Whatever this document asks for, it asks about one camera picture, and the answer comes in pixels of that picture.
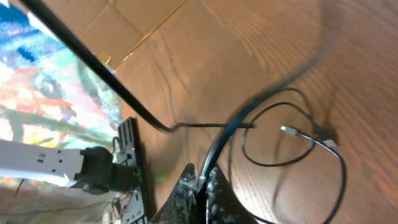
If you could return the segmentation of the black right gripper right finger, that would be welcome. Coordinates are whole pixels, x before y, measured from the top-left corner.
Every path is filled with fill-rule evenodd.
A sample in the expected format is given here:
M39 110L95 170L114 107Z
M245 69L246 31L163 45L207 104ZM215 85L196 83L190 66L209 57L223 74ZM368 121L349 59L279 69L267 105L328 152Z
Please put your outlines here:
M220 167L210 172L206 184L206 218L211 224L257 224L239 202Z

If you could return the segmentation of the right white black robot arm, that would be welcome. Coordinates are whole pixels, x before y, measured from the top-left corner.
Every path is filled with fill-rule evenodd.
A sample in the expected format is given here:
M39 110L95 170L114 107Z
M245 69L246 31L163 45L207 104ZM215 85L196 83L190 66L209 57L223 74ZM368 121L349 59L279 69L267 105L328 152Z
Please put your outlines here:
M2 140L1 176L44 181L93 195L127 193L132 197L120 213L124 223L255 222L218 167L203 179L188 163L168 199L153 216L147 214L144 205L142 168L115 163L103 147L52 149Z

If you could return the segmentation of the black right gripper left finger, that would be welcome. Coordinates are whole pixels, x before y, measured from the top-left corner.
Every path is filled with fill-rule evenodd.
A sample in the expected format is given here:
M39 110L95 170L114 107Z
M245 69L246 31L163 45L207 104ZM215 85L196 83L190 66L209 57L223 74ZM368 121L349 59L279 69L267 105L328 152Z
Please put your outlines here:
M195 224L198 223L197 176L195 166L188 163L182 171L168 199L151 218L153 224Z

